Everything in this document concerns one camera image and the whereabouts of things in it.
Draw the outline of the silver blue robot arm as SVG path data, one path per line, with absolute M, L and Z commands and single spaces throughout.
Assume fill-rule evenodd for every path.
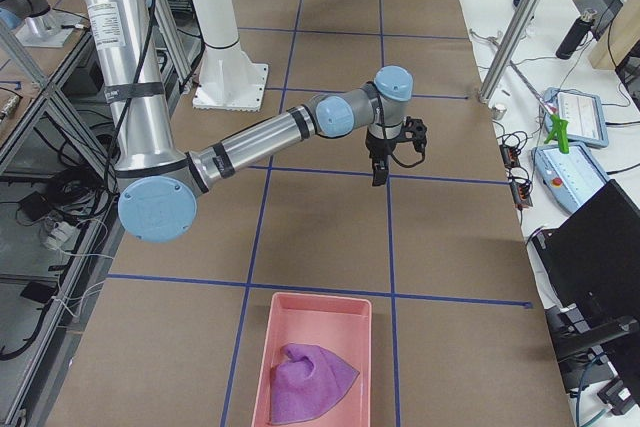
M 406 108 L 411 74 L 386 66 L 355 90 L 318 95 L 238 132 L 235 111 L 261 107 L 268 68 L 243 51 L 232 0 L 192 0 L 203 41 L 191 107 L 170 109 L 152 40 L 159 0 L 84 0 L 115 124 L 106 169 L 119 191 L 118 215 L 133 237 L 168 242 L 187 232 L 198 198 L 217 182 L 313 136 L 358 128 L 373 184 L 386 182 L 400 143 L 426 149 L 426 129 Z

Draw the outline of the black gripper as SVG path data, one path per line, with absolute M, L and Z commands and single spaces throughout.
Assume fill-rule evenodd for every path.
M 382 138 L 367 131 L 365 146 L 371 159 L 373 187 L 384 186 L 388 182 L 389 158 L 392 158 L 396 164 L 400 164 L 400 161 L 394 156 L 395 148 L 400 140 L 400 132 L 397 132 L 395 137 Z

